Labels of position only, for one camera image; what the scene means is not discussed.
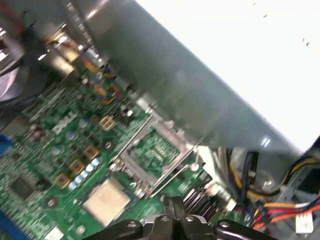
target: metal panel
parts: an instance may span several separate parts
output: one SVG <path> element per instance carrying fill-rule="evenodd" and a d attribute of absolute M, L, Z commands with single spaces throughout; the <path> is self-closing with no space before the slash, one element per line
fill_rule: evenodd
<path fill-rule="evenodd" d="M 103 56 L 149 93 L 187 133 L 210 146 L 300 151 L 134 0 L 75 0 Z"/>

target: red wire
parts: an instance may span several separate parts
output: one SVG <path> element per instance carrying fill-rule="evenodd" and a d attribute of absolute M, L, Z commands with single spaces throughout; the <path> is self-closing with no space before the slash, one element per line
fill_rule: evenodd
<path fill-rule="evenodd" d="M 271 214 L 281 214 L 281 213 L 294 214 L 296 212 L 297 210 L 294 208 L 279 208 L 279 209 L 270 209 L 267 213 L 271 215 Z"/>
<path fill-rule="evenodd" d="M 23 25 L 19 22 L 19 19 L 16 17 L 16 14 L 14 11 L 12 11 L 7 6 L 0 4 L 0 11 L 2 11 L 4 14 L 6 14 L 9 18 L 11 18 L 14 21 L 18 21 L 15 24 L 16 29 L 18 30 L 19 34 L 21 34 L 25 29 Z"/>
<path fill-rule="evenodd" d="M 307 214 L 307 213 L 312 213 L 314 211 L 318 211 L 320 210 L 320 204 L 317 205 L 317 206 L 314 206 L 308 210 L 305 210 L 305 211 L 301 211 L 301 212 L 295 212 L 295 213 L 289 213 L 289 214 L 284 214 L 284 215 L 281 215 L 281 216 L 276 216 L 275 218 L 272 218 L 270 223 L 276 223 L 278 221 L 281 221 L 281 220 L 284 220 L 284 219 L 288 219 L 288 218 L 292 218 L 292 217 L 295 217 L 297 214 Z M 259 223 L 257 225 L 255 225 L 253 227 L 253 229 L 259 229 L 259 228 L 262 228 L 265 224 L 264 223 Z"/>

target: black wire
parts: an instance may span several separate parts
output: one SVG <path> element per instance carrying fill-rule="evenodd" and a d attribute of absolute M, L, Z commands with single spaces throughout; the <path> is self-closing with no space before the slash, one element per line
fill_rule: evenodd
<path fill-rule="evenodd" d="M 249 171 L 252 168 L 252 163 L 254 159 L 258 159 L 259 153 L 248 151 L 245 157 L 244 166 L 242 170 L 242 188 L 241 188 L 241 198 L 240 198 L 240 207 L 242 208 L 242 215 L 241 215 L 241 223 L 243 223 L 245 218 L 245 213 L 247 211 L 247 193 L 249 190 Z"/>
<path fill-rule="evenodd" d="M 26 29 L 29 29 L 29 28 L 32 28 L 36 24 L 37 19 L 36 19 L 36 16 L 35 16 L 35 14 L 33 12 L 31 12 L 28 9 L 24 10 L 21 13 L 21 21 L 23 22 L 24 25 L 26 24 L 27 16 L 29 16 L 30 20 L 32 21 L 28 26 L 25 27 Z"/>
<path fill-rule="evenodd" d="M 314 206 L 316 206 L 318 204 L 318 202 L 320 201 L 320 196 L 318 196 L 315 200 L 313 200 L 312 202 L 310 202 L 307 206 L 303 206 L 303 207 L 299 207 L 296 208 L 296 214 L 298 215 L 299 213 L 308 211 L 310 209 L 312 209 Z M 283 216 L 283 215 L 287 215 L 288 213 L 282 213 L 280 214 L 278 217 Z M 258 219 L 258 217 L 261 216 L 261 212 L 259 214 L 257 214 L 254 218 L 251 219 L 250 223 L 249 223 L 249 227 L 254 227 L 257 224 L 260 224 L 261 221 L 263 221 L 263 219 L 261 219 L 261 221 L 256 222 L 256 220 Z"/>
<path fill-rule="evenodd" d="M 249 222 L 249 224 L 248 224 L 249 228 L 253 227 L 255 221 L 258 219 L 259 216 L 260 216 L 260 214 L 257 214 L 256 216 L 254 216 L 254 217 L 250 220 L 250 222 Z"/>

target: wire bundle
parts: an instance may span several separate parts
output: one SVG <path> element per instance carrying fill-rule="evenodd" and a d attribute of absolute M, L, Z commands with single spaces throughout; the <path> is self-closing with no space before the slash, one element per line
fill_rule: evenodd
<path fill-rule="evenodd" d="M 47 40 L 46 44 L 47 45 L 59 44 L 59 45 L 65 47 L 65 48 L 72 49 L 72 50 L 74 50 L 76 52 L 79 51 L 76 46 L 73 46 L 72 44 L 69 44 L 69 43 L 66 43 L 66 42 L 60 43 L 60 42 L 55 41 L 55 40 Z M 85 57 L 85 54 L 86 54 L 85 52 L 82 52 L 80 54 L 81 60 L 83 61 L 85 67 L 87 69 L 89 69 L 90 72 L 92 72 L 94 74 L 97 74 L 99 72 L 99 68 L 96 67 L 87 57 Z M 103 69 L 103 73 L 102 74 L 103 74 L 103 77 L 108 79 L 108 80 L 114 80 L 117 77 L 116 75 L 111 75 L 110 73 L 107 72 L 107 66 L 105 66 L 105 68 Z M 121 99 L 121 92 L 119 91 L 119 88 L 114 83 L 111 83 L 110 87 L 113 89 L 113 91 L 115 93 L 115 96 L 112 97 L 112 98 L 102 97 L 101 98 L 102 103 L 105 104 L 105 105 L 111 104 L 113 101 L 119 101 Z M 95 92 L 96 92 L 96 94 L 98 96 L 102 96 L 99 93 L 105 92 L 104 87 L 97 80 L 94 83 L 94 90 L 95 90 Z"/>
<path fill-rule="evenodd" d="M 276 223 L 281 220 L 295 217 L 301 214 L 308 214 L 320 210 L 320 196 L 309 203 L 292 204 L 292 203 L 265 203 L 263 210 L 259 214 L 257 209 L 254 218 L 249 224 L 250 227 L 258 230 L 267 224 Z"/>
<path fill-rule="evenodd" d="M 263 192 L 263 191 L 258 191 L 258 190 L 250 188 L 247 191 L 247 195 L 249 197 L 251 197 L 251 198 L 255 198 L 255 199 L 259 199 L 259 200 L 265 199 L 267 197 L 274 197 L 274 196 L 278 195 L 281 192 L 280 188 L 281 188 L 282 185 L 287 185 L 288 184 L 288 182 L 290 181 L 291 177 L 293 176 L 293 174 L 297 170 L 301 169 L 302 167 L 309 166 L 309 165 L 320 165 L 320 162 L 315 160 L 315 159 L 313 159 L 313 158 L 303 157 L 303 158 L 299 159 L 298 161 L 296 161 L 291 166 L 289 171 L 284 176 L 283 181 L 281 182 L 281 184 L 278 186 L 278 188 L 276 190 L 274 190 L 272 192 Z M 239 189 L 241 189 L 243 185 L 242 185 L 242 182 L 241 182 L 240 178 L 237 175 L 235 166 L 233 164 L 230 164 L 229 167 L 230 167 L 231 173 L 233 175 L 235 184 L 237 185 L 237 187 Z"/>

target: yellow wire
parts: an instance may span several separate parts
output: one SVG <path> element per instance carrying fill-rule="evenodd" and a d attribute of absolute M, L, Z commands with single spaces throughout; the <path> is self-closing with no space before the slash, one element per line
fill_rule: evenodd
<path fill-rule="evenodd" d="M 296 204 L 294 203 L 285 203 L 285 202 L 267 202 L 264 204 L 265 208 L 296 208 Z"/>
<path fill-rule="evenodd" d="M 114 78 L 116 75 L 111 75 L 111 74 L 109 74 L 109 73 L 105 73 L 105 74 L 103 74 L 103 76 L 104 76 L 106 79 L 112 79 L 112 78 Z"/>
<path fill-rule="evenodd" d="M 104 101 L 102 101 L 102 102 L 103 102 L 103 104 L 108 105 L 108 104 L 112 103 L 115 99 L 116 99 L 116 98 L 113 97 L 113 98 L 111 98 L 110 100 L 104 100 Z"/>
<path fill-rule="evenodd" d="M 84 65 L 90 72 L 94 74 L 98 72 L 98 69 L 92 63 L 85 61 Z"/>
<path fill-rule="evenodd" d="M 292 169 L 291 174 L 293 174 L 295 171 L 297 171 L 298 169 L 300 169 L 300 168 L 303 167 L 304 165 L 307 165 L 307 164 L 315 164 L 315 163 L 317 163 L 317 161 L 316 161 L 315 159 L 313 159 L 313 158 L 307 158 L 305 161 L 303 161 L 303 162 L 299 163 L 298 165 L 296 165 L 296 166 Z M 236 171 L 236 169 L 235 169 L 235 166 L 234 166 L 233 164 L 231 164 L 231 163 L 230 163 L 230 170 L 231 170 L 232 175 L 233 175 L 233 178 L 234 178 L 234 180 L 235 180 L 235 184 L 238 186 L 238 188 L 241 189 L 241 187 L 242 187 L 241 180 L 240 180 L 240 178 L 239 178 L 238 175 L 237 175 L 237 171 Z M 281 187 L 281 186 L 284 184 L 284 182 L 285 182 L 288 174 L 289 174 L 289 172 L 286 173 L 286 175 L 284 176 L 283 181 L 282 181 L 282 183 L 279 185 L 279 187 Z M 257 193 L 255 193 L 255 192 L 253 192 L 253 191 L 251 191 L 251 190 L 248 190 L 247 194 L 248 194 L 249 197 L 252 197 L 252 198 L 255 198 L 255 199 L 259 199 L 259 200 L 262 200 L 262 199 L 266 198 L 266 196 L 257 194 Z"/>

